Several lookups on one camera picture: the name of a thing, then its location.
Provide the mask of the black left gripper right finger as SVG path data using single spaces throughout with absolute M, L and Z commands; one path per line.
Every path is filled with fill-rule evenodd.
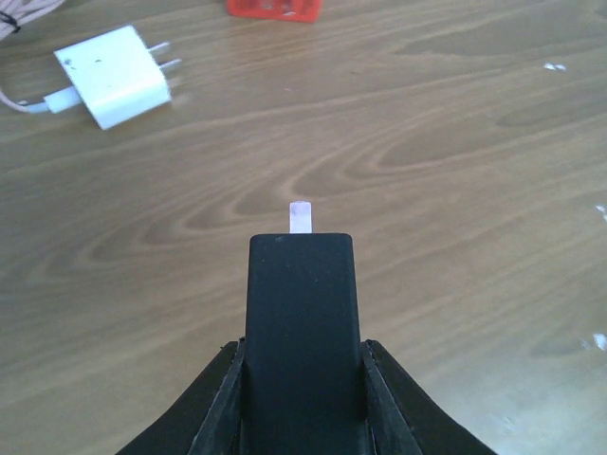
M 494 455 L 444 412 L 376 340 L 361 344 L 374 454 Z

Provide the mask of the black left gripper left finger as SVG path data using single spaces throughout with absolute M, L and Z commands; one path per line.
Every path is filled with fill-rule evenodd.
M 120 454 L 238 454 L 245 341 L 221 348 L 193 383 Z

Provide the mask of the black power adapter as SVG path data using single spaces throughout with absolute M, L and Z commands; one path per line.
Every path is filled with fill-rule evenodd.
M 245 342 L 245 453 L 368 453 L 352 238 L 314 232 L 307 201 L 250 239 Z

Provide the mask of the white usb charger plug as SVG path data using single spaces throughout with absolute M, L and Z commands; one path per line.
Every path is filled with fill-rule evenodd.
M 67 88 L 44 97 L 58 114 L 83 104 L 103 130 L 113 128 L 172 100 L 166 73 L 179 59 L 159 63 L 168 51 L 162 42 L 147 46 L 132 25 L 61 48 L 54 55 L 70 81 Z

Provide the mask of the red cube socket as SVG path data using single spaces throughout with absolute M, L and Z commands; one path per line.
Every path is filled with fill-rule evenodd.
M 227 0 L 226 7 L 236 17 L 314 23 L 322 0 Z

